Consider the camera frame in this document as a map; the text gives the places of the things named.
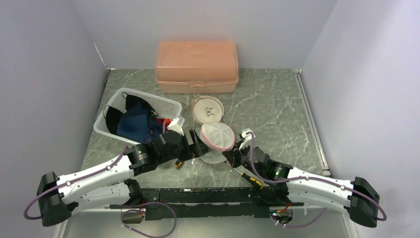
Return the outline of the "pink rimmed mesh bag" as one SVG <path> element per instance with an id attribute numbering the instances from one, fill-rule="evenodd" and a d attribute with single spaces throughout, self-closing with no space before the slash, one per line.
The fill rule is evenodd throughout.
<path id="1" fill-rule="evenodd" d="M 232 128 L 221 122 L 204 123 L 200 128 L 199 138 L 210 149 L 200 157 L 208 164 L 224 163 L 226 158 L 222 153 L 231 151 L 236 140 Z"/>

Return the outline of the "white mesh laundry bag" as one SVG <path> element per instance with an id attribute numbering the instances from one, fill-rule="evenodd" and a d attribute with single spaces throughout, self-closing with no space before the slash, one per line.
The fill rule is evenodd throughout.
<path id="1" fill-rule="evenodd" d="M 200 124 L 221 122 L 224 105 L 216 97 L 202 95 L 192 100 L 193 119 Z"/>

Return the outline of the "navy blue bra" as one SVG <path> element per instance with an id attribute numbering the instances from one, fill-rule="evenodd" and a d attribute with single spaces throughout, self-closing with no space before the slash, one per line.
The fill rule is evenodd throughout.
<path id="1" fill-rule="evenodd" d="M 117 125 L 116 135 L 139 143 L 150 143 L 163 132 L 152 110 L 141 103 L 124 113 Z"/>

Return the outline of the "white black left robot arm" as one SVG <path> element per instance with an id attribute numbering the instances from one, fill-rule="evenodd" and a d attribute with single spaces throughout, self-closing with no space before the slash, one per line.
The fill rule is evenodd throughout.
<path id="1" fill-rule="evenodd" d="M 54 226 L 80 211 L 100 206 L 136 208 L 151 200 L 151 195 L 141 192 L 136 176 L 171 160 L 180 165 L 209 151 L 193 129 L 185 135 L 169 130 L 89 169 L 62 176 L 47 173 L 37 191 L 42 225 Z"/>

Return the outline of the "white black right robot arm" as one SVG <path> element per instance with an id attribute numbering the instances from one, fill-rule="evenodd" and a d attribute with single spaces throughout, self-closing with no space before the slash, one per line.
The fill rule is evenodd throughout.
<path id="1" fill-rule="evenodd" d="M 368 228 L 375 228 L 381 219 L 380 196 L 364 178 L 340 180 L 314 175 L 272 160 L 259 147 L 235 148 L 222 154 L 231 167 L 242 166 L 272 187 L 273 200 L 279 206 L 288 202 L 321 206 L 348 215 Z"/>

